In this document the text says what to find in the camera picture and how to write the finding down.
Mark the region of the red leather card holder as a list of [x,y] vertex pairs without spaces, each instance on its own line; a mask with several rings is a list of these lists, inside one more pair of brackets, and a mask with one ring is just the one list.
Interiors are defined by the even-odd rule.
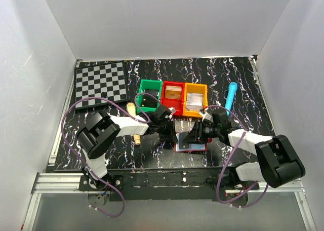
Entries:
[[182,151],[182,152],[201,152],[201,151],[207,151],[207,144],[190,144],[190,150],[188,151]]

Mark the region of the grey credit card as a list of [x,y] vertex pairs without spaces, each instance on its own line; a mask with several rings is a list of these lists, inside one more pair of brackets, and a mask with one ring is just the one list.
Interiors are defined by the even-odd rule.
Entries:
[[190,144],[185,142],[184,139],[189,134],[189,132],[179,132],[177,133],[178,143],[176,144],[176,151],[188,151],[190,150]]

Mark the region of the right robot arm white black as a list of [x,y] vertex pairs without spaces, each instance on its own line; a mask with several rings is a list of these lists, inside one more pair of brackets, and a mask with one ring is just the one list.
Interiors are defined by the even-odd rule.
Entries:
[[286,136],[263,136],[234,127],[225,109],[214,113],[201,110],[200,115],[202,119],[195,121],[184,142],[205,144],[217,138],[227,146],[237,146],[258,158],[257,162],[235,167],[236,181],[265,181],[277,188],[305,176],[305,167]]

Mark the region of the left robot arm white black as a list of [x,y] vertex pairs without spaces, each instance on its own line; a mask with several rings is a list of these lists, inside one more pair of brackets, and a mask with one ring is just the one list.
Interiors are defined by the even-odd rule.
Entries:
[[173,107],[160,105],[147,114],[149,123],[143,123],[144,118],[139,115],[117,117],[101,111],[96,113],[76,134],[86,156],[89,174],[95,180],[107,175],[104,155],[117,137],[157,133],[161,141],[178,143],[173,120],[175,112]]

